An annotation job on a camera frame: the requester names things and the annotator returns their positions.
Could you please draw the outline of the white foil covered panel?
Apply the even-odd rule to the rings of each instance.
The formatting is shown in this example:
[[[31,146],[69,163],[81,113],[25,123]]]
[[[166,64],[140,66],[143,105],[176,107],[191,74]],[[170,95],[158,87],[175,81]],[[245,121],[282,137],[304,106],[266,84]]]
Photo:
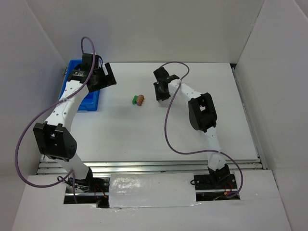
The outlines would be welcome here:
[[[189,207],[197,205],[192,173],[113,174],[111,208]]]

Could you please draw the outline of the green lego block left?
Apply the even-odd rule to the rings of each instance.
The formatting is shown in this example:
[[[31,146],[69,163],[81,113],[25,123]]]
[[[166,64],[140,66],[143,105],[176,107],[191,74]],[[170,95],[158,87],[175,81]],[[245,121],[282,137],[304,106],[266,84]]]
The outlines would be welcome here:
[[[133,105],[137,104],[137,99],[138,99],[138,96],[135,95],[135,96],[133,97],[133,100],[132,100],[132,104],[133,104]]]

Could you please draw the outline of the blue compartment bin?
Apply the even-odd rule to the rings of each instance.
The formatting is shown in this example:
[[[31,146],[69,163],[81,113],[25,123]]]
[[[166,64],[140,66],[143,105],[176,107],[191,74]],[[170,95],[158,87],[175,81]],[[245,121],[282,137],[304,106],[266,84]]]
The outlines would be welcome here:
[[[59,99],[62,97],[64,93],[69,73],[74,69],[74,67],[76,67],[78,64],[81,64],[81,62],[82,62],[81,59],[73,59],[69,62],[69,65],[67,66],[64,72],[64,83],[61,88]],[[100,90],[88,93],[87,96],[81,102],[78,110],[79,111],[97,111],[99,96],[100,96]]]

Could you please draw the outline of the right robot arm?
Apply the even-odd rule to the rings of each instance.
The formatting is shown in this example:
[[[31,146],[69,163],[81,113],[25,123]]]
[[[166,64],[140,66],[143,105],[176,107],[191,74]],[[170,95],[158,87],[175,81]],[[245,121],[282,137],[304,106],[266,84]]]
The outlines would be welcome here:
[[[217,137],[217,113],[212,96],[209,93],[200,93],[186,85],[177,75],[170,75],[164,67],[154,71],[156,82],[154,83],[157,101],[165,101],[171,98],[164,121],[164,136],[169,148],[181,155],[207,153],[207,169],[209,181],[213,186],[226,183],[230,176],[230,169],[225,160],[226,155],[221,153]],[[188,103],[189,122],[192,128],[202,132],[208,148],[203,151],[180,152],[175,150],[167,137],[167,120],[172,103],[177,95],[183,97]]]

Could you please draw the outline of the pink orange lego piece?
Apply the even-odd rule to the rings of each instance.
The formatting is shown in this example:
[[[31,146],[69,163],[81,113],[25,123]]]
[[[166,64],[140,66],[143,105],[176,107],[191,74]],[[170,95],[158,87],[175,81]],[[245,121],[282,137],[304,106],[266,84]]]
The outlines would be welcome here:
[[[144,101],[144,96],[143,95],[138,95],[137,99],[136,99],[136,105],[137,106],[141,106],[143,101]]]

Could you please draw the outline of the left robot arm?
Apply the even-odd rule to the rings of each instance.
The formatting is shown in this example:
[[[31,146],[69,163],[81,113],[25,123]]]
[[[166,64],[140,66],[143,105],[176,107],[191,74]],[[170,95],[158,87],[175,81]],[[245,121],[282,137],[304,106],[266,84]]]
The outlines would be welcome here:
[[[55,160],[67,172],[73,171],[74,182],[91,191],[97,180],[91,168],[77,155],[77,141],[70,131],[84,98],[91,92],[116,84],[110,64],[99,64],[100,60],[99,55],[83,54],[82,62],[67,74],[61,103],[43,123],[36,123],[33,127],[40,153]]]

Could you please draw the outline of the aluminium rail base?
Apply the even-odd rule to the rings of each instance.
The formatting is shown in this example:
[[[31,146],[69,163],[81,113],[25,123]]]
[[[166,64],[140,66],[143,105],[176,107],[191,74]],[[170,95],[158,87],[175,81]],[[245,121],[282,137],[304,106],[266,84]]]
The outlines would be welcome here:
[[[158,162],[85,162],[92,169],[94,177],[106,178],[112,174],[157,174],[157,173],[186,173],[194,175],[208,173],[207,161],[158,161]],[[263,169],[260,159],[256,161],[239,161],[240,169]],[[63,167],[55,161],[40,160],[37,175],[63,175]]]

